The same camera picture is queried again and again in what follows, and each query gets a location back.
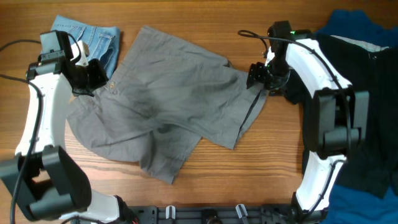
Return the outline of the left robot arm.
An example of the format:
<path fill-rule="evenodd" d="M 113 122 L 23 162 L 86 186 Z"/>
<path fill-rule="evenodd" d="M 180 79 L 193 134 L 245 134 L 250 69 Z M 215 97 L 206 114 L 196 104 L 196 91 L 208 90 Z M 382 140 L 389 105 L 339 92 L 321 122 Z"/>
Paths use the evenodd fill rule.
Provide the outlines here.
<path fill-rule="evenodd" d="M 64 31 L 43 33 L 40 43 L 42 53 L 24 79 L 30 90 L 25 129 L 14 158 L 1 162 L 1 180 L 12 195 L 10 213 L 20 209 L 32 222 L 125 222 L 123 201 L 93 190 L 65 150 L 70 98 L 92 96 L 106 84 L 106 72 Z"/>

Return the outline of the grey cotton shorts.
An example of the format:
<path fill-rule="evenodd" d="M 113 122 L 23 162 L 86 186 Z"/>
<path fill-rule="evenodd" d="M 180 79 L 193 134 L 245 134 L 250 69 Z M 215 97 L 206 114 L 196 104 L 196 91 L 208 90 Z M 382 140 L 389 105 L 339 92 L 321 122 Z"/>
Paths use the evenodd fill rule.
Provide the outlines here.
<path fill-rule="evenodd" d="M 149 26 L 110 81 L 70 103 L 77 140 L 114 161 L 138 162 L 173 183 L 201 138 L 233 149 L 266 102 L 229 60 Z"/>

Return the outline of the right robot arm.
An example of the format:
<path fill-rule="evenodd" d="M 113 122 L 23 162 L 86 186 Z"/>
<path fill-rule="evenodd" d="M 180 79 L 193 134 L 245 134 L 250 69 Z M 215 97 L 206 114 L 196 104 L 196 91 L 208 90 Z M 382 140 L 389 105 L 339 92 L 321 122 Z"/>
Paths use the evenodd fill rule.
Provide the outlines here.
<path fill-rule="evenodd" d="M 306 153 L 303 181 L 287 212 L 290 223 L 316 223 L 328 211 L 328 196 L 341 166 L 364 142 L 369 93 L 354 91 L 333 67 L 308 29 L 293 30 L 289 21 L 275 22 L 266 36 L 239 30 L 266 47 L 264 63 L 252 64 L 247 88 L 262 83 L 270 95 L 286 95 L 295 72 L 309 97 L 303 119 Z"/>

